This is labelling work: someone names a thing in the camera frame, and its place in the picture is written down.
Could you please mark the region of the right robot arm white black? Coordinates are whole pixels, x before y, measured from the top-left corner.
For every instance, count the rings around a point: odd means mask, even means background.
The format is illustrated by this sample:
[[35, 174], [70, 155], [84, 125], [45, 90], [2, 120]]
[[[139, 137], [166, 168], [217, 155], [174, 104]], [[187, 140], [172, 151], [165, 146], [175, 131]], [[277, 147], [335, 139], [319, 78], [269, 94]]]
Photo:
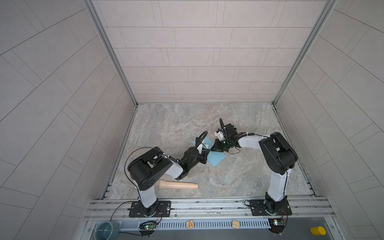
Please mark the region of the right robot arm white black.
[[286, 187], [298, 155], [283, 135], [274, 132], [269, 136], [255, 133], [237, 132], [232, 124], [225, 125], [220, 119], [220, 128], [215, 132], [213, 152], [229, 152], [231, 148], [251, 148], [262, 151], [271, 178], [264, 200], [245, 200], [245, 205], [253, 216], [289, 216], [292, 214]]

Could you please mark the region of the teal paper envelope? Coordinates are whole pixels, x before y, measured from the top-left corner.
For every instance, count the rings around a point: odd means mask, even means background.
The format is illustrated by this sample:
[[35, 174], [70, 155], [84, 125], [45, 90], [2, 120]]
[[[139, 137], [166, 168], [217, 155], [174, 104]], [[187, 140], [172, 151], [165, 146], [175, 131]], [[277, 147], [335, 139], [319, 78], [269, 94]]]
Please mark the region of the teal paper envelope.
[[[210, 149], [212, 146], [213, 146], [213, 142], [208, 137], [205, 137], [205, 139], [203, 140], [203, 143], [198, 146], [199, 153], [201, 154], [202, 150]], [[213, 167], [216, 167], [225, 157], [226, 155], [224, 153], [210, 152], [208, 154], [207, 161]]]

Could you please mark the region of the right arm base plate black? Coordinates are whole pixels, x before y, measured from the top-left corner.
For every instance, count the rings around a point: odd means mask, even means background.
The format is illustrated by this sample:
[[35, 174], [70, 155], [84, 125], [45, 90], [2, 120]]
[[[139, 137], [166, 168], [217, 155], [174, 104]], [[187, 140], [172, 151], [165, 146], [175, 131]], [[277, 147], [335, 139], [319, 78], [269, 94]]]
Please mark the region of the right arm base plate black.
[[292, 210], [287, 199], [279, 202], [274, 200], [250, 200], [252, 216], [281, 216], [292, 215]]

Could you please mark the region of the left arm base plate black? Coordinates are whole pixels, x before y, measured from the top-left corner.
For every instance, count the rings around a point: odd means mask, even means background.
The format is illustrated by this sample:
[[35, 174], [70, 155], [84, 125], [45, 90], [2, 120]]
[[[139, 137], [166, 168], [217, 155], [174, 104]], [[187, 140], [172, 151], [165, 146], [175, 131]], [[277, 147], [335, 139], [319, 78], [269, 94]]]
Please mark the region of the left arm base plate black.
[[134, 201], [130, 208], [130, 218], [169, 217], [171, 201], [157, 200], [153, 205], [145, 208], [140, 201]]

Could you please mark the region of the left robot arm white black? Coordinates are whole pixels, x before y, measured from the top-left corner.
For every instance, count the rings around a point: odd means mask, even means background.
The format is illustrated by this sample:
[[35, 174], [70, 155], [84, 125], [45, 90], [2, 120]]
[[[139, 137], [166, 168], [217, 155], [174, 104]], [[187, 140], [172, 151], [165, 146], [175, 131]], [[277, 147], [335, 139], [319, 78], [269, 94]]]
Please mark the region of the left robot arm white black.
[[176, 180], [186, 177], [197, 164], [206, 164], [210, 149], [203, 144], [208, 132], [204, 131], [195, 140], [195, 146], [185, 151], [182, 159], [166, 155], [159, 147], [149, 147], [148, 151], [131, 162], [126, 161], [124, 173], [139, 194], [139, 200], [133, 201], [129, 217], [168, 217], [169, 211], [164, 201], [159, 201], [155, 193], [155, 183], [169, 175]]

